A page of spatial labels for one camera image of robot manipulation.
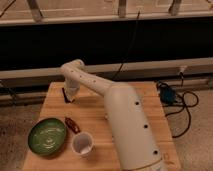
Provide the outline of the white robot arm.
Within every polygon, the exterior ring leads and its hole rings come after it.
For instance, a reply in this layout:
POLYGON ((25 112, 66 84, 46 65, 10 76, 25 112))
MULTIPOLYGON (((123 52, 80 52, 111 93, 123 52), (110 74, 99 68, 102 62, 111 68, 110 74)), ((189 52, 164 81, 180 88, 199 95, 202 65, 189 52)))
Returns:
POLYGON ((136 89, 87 73, 80 59, 65 63, 65 93, 69 100, 84 85, 104 98, 108 123, 123 171, 168 171, 136 89))

